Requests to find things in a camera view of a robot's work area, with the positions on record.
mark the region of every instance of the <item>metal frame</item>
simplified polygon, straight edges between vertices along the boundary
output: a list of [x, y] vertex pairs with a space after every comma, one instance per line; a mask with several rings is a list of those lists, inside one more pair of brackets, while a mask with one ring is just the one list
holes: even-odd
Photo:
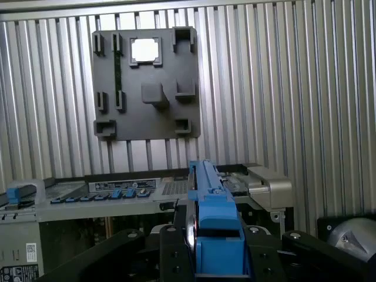
[[[288, 2], [289, 0], [236, 0], [232, 5], [262, 4], [271, 2]], [[30, 19], [63, 18], [71, 16], [106, 15], [113, 13], [146, 12], [160, 9], [183, 9], [207, 6], [228, 5], [229, 0], [188, 0], [188, 1], [124, 1], [124, 0], [96, 0], [93, 5], [84, 1], [70, 0], [68, 4], [59, 3], [58, 0], [27, 1], [22, 3], [26, 9], [15, 4], [0, 4], [1, 21], [23, 21]]]
[[[1, 190], [210, 159], [288, 176], [310, 234], [321, 216], [376, 209], [375, 0], [80, 3], [0, 4]], [[199, 39], [202, 135], [98, 142], [90, 34], [185, 25]]]

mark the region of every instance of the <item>white sticker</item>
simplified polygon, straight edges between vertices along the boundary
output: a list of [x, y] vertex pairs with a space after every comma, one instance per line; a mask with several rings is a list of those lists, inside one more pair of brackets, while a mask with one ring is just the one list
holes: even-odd
[[28, 263], [36, 263], [36, 243], [26, 244], [26, 261]]

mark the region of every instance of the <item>corrugated metal wall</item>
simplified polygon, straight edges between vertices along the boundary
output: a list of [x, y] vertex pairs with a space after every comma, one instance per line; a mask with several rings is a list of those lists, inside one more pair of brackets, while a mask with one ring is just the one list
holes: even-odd
[[[317, 217], [376, 209], [376, 3], [236, 2], [0, 15], [1, 189], [207, 158], [286, 174], [312, 234]], [[185, 25], [198, 33], [202, 135], [98, 142], [91, 33]]]

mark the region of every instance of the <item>slot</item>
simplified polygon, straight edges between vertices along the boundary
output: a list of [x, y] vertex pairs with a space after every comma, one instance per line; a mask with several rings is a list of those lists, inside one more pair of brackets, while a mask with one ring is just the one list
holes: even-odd
[[121, 90], [115, 93], [115, 109], [123, 113], [126, 109], [125, 93]]
[[188, 134], [192, 131], [190, 119], [175, 119], [175, 133], [178, 135]]
[[97, 56], [105, 55], [105, 41], [101, 34], [93, 34], [93, 51]]
[[112, 34], [112, 52], [117, 52], [120, 55], [123, 55], [123, 38], [119, 33]]
[[107, 93], [105, 92], [97, 92], [96, 93], [96, 106], [98, 111], [101, 113], [107, 112]]
[[94, 121], [94, 134], [103, 138], [116, 137], [116, 121], [112, 119]]
[[177, 52], [177, 46], [180, 41], [189, 42], [189, 51], [194, 51], [194, 30], [192, 27], [175, 27], [172, 30], [172, 51]]

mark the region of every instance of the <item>bolt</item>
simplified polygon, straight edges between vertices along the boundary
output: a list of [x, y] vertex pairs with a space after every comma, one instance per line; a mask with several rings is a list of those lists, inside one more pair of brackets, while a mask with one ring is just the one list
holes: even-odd
[[290, 236], [294, 239], [299, 239], [300, 235], [298, 233], [291, 233]]
[[257, 233], [259, 232], [259, 229], [257, 227], [251, 227], [249, 228], [249, 231], [251, 231], [252, 233]]

